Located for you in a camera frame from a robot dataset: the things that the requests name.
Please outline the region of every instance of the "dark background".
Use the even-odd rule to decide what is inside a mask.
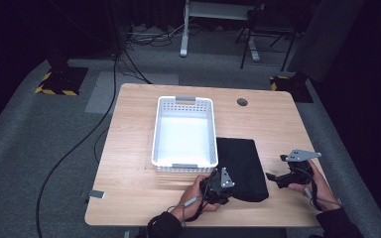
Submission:
[[[24,77],[46,59],[40,35],[16,10],[14,2],[0,0],[0,113]],[[110,46],[112,37],[104,1],[54,1],[101,41],[73,26],[49,1],[39,2],[46,9],[43,14],[49,20],[49,29],[67,58],[115,50]],[[112,2],[126,4],[117,8],[122,21],[161,29],[182,23],[184,0]],[[381,208],[381,1],[366,0],[326,80],[313,84]]]

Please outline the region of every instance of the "chair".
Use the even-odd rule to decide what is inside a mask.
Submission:
[[[249,41],[252,36],[274,35],[278,37],[270,47],[273,47],[283,37],[290,38],[286,57],[281,66],[281,71],[283,71],[296,34],[300,31],[298,25],[302,22],[303,14],[309,8],[310,2],[310,0],[258,0],[254,9],[247,12],[246,26],[242,29],[235,42],[237,44],[247,30],[246,44],[240,68],[243,69]]]

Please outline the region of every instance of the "human hand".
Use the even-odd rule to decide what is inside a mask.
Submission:
[[[178,206],[171,211],[171,213],[178,218],[180,222],[184,222],[188,218],[193,217],[200,205],[202,200],[202,194],[200,193],[199,183],[205,179],[206,176],[197,176],[194,183],[185,190],[184,194],[181,197],[181,200],[178,203]],[[191,200],[193,197],[196,197],[196,201],[192,204],[184,207],[185,203]],[[207,204],[202,212],[205,211],[216,211],[219,208],[220,204]]]
[[[309,164],[315,173],[314,181],[317,184],[317,205],[320,206],[322,211],[339,209],[341,206],[330,191],[329,185],[318,170],[318,167],[311,160],[309,160]],[[301,194],[306,195],[306,186],[304,184],[290,183],[288,188],[291,190],[299,191]],[[312,182],[308,184],[308,189],[310,192],[312,192]]]

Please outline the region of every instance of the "desk leg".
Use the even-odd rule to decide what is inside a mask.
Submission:
[[[252,53],[253,61],[255,62],[260,61],[261,58],[259,57],[258,50],[256,50],[255,43],[253,42],[253,37],[250,37],[249,39],[249,49],[250,49],[250,52]]]
[[[181,57],[186,57],[188,54],[189,21],[190,21],[190,0],[187,0],[187,3],[185,4],[185,25],[184,25],[184,33],[182,35]]]

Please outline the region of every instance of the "white plastic basket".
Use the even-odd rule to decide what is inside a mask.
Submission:
[[[151,162],[173,173],[210,173],[218,165],[211,99],[159,98]]]

